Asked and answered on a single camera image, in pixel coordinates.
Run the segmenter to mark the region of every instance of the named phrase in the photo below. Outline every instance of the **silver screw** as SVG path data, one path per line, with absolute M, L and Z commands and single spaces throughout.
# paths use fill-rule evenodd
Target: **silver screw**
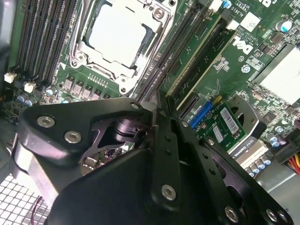
M 55 120 L 49 116 L 40 116 L 37 119 L 37 124 L 44 128 L 50 128 L 55 125 Z
M 75 131 L 68 131 L 65 133 L 65 140 L 70 144 L 77 144 L 81 141 L 81 135 Z
M 267 215 L 268 217 L 273 221 L 273 222 L 277 222 L 277 217 L 275 215 L 274 212 L 272 212 L 271 210 L 267 209 Z
M 135 103 L 131 103 L 131 106 L 133 107 L 133 108 L 135 108 L 135 109 L 139 109 L 140 107 L 137 105 L 137 104 L 135 104 Z
M 187 122 L 185 122 L 185 121 L 181 121 L 181 124 L 184 126 L 184 127 L 188 127 L 188 123 Z
M 161 8 L 157 8 L 154 11 L 154 17 L 158 20 L 162 19 L 165 15 L 165 12 Z
M 239 221 L 238 215 L 230 206 L 225 207 L 225 214 L 234 223 L 237 223 Z
M 167 116 L 166 113 L 165 113 L 163 110 L 159 111 L 159 113 L 160 113 L 162 116 L 164 116 L 164 117 Z
M 214 141 L 213 141 L 212 139 L 208 139 L 207 142 L 208 142 L 208 144 L 210 144 L 210 145 L 215 145 L 215 143 L 214 143 Z
M 283 221 L 285 221 L 286 223 L 288 222 L 287 218 L 285 217 L 285 214 L 282 211 L 278 211 L 278 214 Z
M 163 194 L 163 196 L 169 200 L 169 201 L 174 201 L 176 198 L 176 191 L 174 190 L 173 187 L 171 187 L 168 184 L 164 184 L 161 187 L 161 193 Z

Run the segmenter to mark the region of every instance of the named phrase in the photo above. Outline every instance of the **red wire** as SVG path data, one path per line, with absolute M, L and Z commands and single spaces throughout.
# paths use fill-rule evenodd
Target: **red wire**
M 42 196 L 40 196 L 36 203 L 34 204 L 34 207 L 32 209 L 32 213 L 31 213 L 31 218 L 30 218 L 30 222 L 31 222 L 31 225 L 34 225 L 34 215 L 35 215 L 35 211 L 37 209 L 37 206 L 38 206 L 38 203 L 42 200 Z
M 300 168 L 298 167 L 296 160 L 294 157 L 289 159 L 289 162 L 292 164 L 292 166 L 295 168 L 298 175 L 300 175 Z

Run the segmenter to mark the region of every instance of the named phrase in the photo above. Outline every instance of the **motherboard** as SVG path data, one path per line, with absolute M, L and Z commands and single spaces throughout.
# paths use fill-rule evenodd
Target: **motherboard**
M 20 0 L 1 113 L 160 89 L 234 158 L 280 148 L 300 129 L 299 13 L 299 0 Z

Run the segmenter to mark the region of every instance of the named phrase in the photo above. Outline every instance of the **sticker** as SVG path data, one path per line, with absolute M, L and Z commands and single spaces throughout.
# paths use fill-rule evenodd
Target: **sticker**
M 220 129 L 217 125 L 212 129 L 212 131 L 214 132 L 214 134 L 216 136 L 217 142 L 220 143 L 221 141 L 224 140 L 223 135 L 221 134 Z
M 225 123 L 228 126 L 232 135 L 235 134 L 236 132 L 238 132 L 239 127 L 235 123 L 235 121 L 233 120 L 232 116 L 230 115 L 230 113 L 228 112 L 228 110 L 226 108 L 221 110 L 221 116 L 225 120 Z
M 261 62 L 260 60 L 258 60 L 256 57 L 254 57 L 253 55 L 251 55 L 246 63 L 248 63 L 250 66 L 252 66 L 254 69 L 256 69 L 257 71 L 260 71 L 265 64 L 263 62 Z
M 243 21 L 240 23 L 240 25 L 243 28 L 245 28 L 246 30 L 252 32 L 254 30 L 254 28 L 258 25 L 259 22 L 260 22 L 260 19 L 256 15 L 249 12 L 245 16 Z

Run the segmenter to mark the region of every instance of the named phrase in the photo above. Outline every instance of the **blue capacitor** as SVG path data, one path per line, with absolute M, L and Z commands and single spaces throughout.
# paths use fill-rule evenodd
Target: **blue capacitor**
M 231 3 L 231 1 L 223 0 L 222 8 L 230 8 L 232 5 L 233 4 Z

